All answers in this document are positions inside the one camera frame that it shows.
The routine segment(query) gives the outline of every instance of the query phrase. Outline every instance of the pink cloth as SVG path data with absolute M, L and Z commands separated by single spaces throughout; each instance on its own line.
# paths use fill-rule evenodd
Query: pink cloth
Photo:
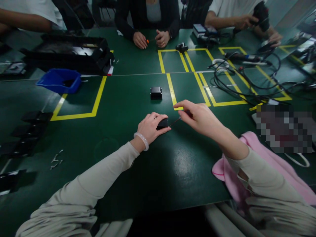
M 274 169 L 279 171 L 284 176 L 285 180 L 296 189 L 296 191 L 309 205 L 316 205 L 316 195 L 313 190 L 311 190 L 311 188 L 300 177 L 298 177 L 295 170 L 289 163 L 262 145 L 256 134 L 253 132 L 246 132 L 242 135 L 240 140 L 250 146 Z M 212 173 L 219 180 L 225 182 L 230 195 L 236 203 L 239 204 L 239 207 L 243 208 L 245 205 L 245 199 L 250 196 L 250 193 L 239 181 L 237 174 L 232 170 L 227 159 L 225 159 L 224 154 L 213 166 Z

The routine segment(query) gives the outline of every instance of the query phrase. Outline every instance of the white t-shirt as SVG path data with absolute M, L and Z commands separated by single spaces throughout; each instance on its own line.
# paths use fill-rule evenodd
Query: white t-shirt
M 53 30 L 66 30 L 63 17 L 51 0 L 0 0 L 0 8 L 39 15 L 53 23 Z
M 220 18 L 242 16 L 252 14 L 254 7 L 261 1 L 262 0 L 213 0 L 208 11 L 215 12 L 216 16 Z

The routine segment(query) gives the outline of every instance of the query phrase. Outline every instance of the black blazer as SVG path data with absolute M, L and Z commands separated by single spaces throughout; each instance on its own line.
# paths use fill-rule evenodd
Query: black blazer
M 178 0 L 160 0 L 161 22 L 151 23 L 147 19 L 146 0 L 118 0 L 115 14 L 116 27 L 124 37 L 133 41 L 134 33 L 140 29 L 169 31 L 170 39 L 176 37 L 180 29 Z M 127 23 L 131 11 L 134 29 Z

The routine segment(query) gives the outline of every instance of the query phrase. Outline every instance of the electric screwdriver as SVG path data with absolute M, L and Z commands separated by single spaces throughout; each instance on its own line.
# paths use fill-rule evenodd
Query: electric screwdriver
M 226 53 L 224 54 L 225 58 L 229 58 L 230 60 L 239 60 L 244 62 L 252 62 L 252 63 L 258 63 L 261 61 L 261 57 L 255 56 L 255 55 L 244 55 L 239 53 Z
M 259 26 L 263 32 L 266 32 L 269 27 L 269 9 L 265 6 L 264 1 L 259 2 L 253 10 L 253 16 L 256 17 L 259 21 L 254 22 L 250 21 L 254 26 Z M 234 28 L 233 35 L 241 32 L 241 30 Z

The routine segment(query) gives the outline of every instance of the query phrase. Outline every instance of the left hand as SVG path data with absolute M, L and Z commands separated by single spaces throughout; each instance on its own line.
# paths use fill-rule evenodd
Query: left hand
M 164 48 L 167 46 L 169 40 L 170 40 L 170 35 L 168 31 L 159 31 L 156 30 L 157 36 L 155 37 L 155 40 L 157 42 L 157 45 L 159 48 Z
M 276 44 L 273 44 L 271 47 L 278 47 L 281 45 L 281 39 L 283 39 L 283 36 L 280 35 L 278 32 L 274 32 L 270 37 L 269 37 L 269 43 L 270 42 L 277 42 Z
M 137 132 L 142 134 L 150 145 L 158 136 L 171 130 L 170 127 L 157 130 L 158 124 L 168 118 L 167 115 L 160 115 L 155 112 L 147 114 L 147 116 L 139 123 Z M 138 136 L 131 141 L 132 146 L 140 153 L 145 149 L 145 144 Z

